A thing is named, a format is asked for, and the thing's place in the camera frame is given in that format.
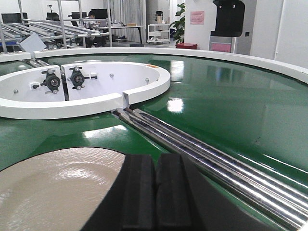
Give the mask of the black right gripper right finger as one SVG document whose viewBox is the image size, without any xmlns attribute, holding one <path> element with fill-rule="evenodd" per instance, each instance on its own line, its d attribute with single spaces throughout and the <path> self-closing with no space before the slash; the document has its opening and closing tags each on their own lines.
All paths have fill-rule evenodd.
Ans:
<svg viewBox="0 0 308 231">
<path fill-rule="evenodd" d="M 156 218 L 159 231 L 188 231 L 192 227 L 182 160 L 162 154 L 157 163 Z"/>
</svg>

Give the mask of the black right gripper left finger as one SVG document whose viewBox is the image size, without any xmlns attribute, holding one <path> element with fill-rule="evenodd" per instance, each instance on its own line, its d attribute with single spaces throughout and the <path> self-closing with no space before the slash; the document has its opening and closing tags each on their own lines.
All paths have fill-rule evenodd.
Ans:
<svg viewBox="0 0 308 231">
<path fill-rule="evenodd" d="M 128 157 L 122 212 L 123 231 L 154 230 L 154 165 L 149 155 Z"/>
</svg>

